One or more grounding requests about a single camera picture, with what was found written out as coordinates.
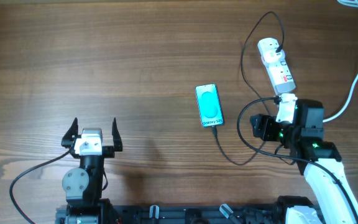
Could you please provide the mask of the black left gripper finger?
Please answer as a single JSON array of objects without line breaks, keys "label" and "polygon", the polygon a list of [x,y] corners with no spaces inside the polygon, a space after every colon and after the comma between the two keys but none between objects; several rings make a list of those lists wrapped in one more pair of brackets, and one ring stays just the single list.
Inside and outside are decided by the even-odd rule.
[{"label": "black left gripper finger", "polygon": [[62,146],[72,146],[78,136],[78,118],[75,118],[68,129],[68,131],[62,137]]},{"label": "black left gripper finger", "polygon": [[111,133],[112,133],[112,138],[113,138],[114,151],[122,152],[122,139],[121,139],[121,136],[120,136],[118,128],[117,128],[116,118],[113,119]]}]

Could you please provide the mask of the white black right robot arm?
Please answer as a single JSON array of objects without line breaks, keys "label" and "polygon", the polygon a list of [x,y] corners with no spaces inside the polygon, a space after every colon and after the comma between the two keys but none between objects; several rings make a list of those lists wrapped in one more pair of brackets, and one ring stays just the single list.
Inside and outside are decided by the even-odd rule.
[{"label": "white black right robot arm", "polygon": [[290,150],[288,156],[264,152],[267,156],[296,162],[318,201],[326,223],[358,223],[358,203],[344,173],[342,157],[334,143],[323,140],[323,117],[318,113],[297,113],[292,123],[257,114],[250,118],[253,135],[276,141]]}]

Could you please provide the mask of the Galaxy S25 smartphone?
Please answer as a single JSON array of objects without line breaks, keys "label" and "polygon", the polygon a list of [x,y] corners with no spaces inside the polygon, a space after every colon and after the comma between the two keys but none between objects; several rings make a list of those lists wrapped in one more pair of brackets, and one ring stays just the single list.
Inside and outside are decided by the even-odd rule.
[{"label": "Galaxy S25 smartphone", "polygon": [[214,83],[195,87],[196,99],[204,128],[224,124],[218,89]]}]

